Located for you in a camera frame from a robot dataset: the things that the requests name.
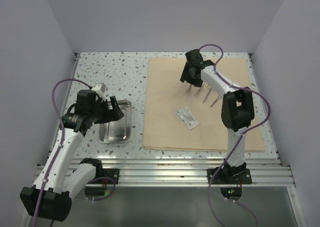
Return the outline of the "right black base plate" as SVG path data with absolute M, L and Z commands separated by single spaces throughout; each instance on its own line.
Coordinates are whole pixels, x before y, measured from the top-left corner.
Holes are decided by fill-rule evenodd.
M 206 170 L 206 173 L 208 183 L 210 183 L 213 175 L 216 173 L 212 181 L 213 185 L 250 185 L 253 183 L 251 172 L 248 168 L 246 168 L 245 171 L 239 172 L 237 174 L 223 169 L 220 169 L 218 171 L 218 167 L 209 168 Z

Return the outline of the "small steel scissors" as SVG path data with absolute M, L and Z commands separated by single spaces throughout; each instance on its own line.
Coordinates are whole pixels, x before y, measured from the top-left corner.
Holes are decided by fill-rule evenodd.
M 210 85 L 207 85 L 207 94 L 205 95 L 203 99 L 203 104 L 207 101 L 208 97 L 210 96 L 211 92 L 213 91 L 213 88 Z

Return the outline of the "white blue sachet packet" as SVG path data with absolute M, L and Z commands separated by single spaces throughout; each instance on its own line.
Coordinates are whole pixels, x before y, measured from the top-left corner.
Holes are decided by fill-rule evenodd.
M 188 127 L 189 130 L 193 130 L 200 125 L 187 106 L 176 110 L 175 114 Z

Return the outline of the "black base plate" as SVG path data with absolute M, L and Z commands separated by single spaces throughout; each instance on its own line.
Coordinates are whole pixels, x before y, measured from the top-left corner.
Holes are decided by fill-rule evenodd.
M 209 168 L 206 170 L 206 173 L 208 183 L 210 183 L 213 175 L 216 173 L 212 181 L 213 185 L 250 185 L 253 183 L 251 172 L 248 168 L 246 168 L 245 171 L 239 172 L 237 174 L 223 169 L 220 169 L 218 171 L 218 167 Z
M 100 184 L 106 187 L 108 184 L 117 185 L 119 182 L 120 170 L 118 168 L 103 168 L 88 184 Z

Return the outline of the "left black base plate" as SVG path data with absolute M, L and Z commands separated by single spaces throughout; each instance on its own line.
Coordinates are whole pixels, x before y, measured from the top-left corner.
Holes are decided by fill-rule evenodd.
M 108 184 L 117 185 L 119 182 L 120 170 L 118 168 L 103 168 L 88 184 L 100 184 L 106 187 Z

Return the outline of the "steel hemostat forceps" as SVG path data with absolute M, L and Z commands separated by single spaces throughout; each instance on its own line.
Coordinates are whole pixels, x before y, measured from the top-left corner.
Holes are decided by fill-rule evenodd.
M 222 97 L 219 95 L 214 102 L 210 105 L 210 108 L 212 108 Z

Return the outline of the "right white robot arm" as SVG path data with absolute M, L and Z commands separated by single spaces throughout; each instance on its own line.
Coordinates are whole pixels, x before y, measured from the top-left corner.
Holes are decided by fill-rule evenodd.
M 187 58 L 180 81 L 199 88 L 206 83 L 222 98 L 221 120 L 227 128 L 227 156 L 222 166 L 209 174 L 209 182 L 236 184 L 241 178 L 246 178 L 245 132 L 255 118 L 250 89 L 233 84 L 211 60 L 201 57 Z

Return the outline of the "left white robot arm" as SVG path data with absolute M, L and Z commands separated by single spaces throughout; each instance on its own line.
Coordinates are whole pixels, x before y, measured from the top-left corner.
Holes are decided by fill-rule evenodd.
M 117 99 L 109 101 L 92 90 L 80 91 L 76 102 L 62 116 L 57 142 L 41 173 L 31 187 L 23 187 L 20 199 L 30 216 L 63 222 L 70 213 L 73 199 L 86 184 L 116 185 L 107 177 L 102 162 L 84 158 L 69 177 L 67 171 L 74 153 L 94 124 L 115 122 L 124 117 Z

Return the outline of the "stainless steel tray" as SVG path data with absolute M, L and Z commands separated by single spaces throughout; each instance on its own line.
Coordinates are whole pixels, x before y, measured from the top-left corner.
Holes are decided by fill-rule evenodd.
M 124 117 L 100 125 L 99 141 L 103 144 L 128 143 L 131 139 L 132 103 L 129 100 L 119 100 L 117 103 Z

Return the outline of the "beige cloth drape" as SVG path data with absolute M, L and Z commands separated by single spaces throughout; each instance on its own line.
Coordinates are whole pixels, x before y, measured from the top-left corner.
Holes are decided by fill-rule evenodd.
M 149 59 L 143 146 L 154 150 L 223 151 L 228 130 L 218 93 L 180 81 L 185 58 Z

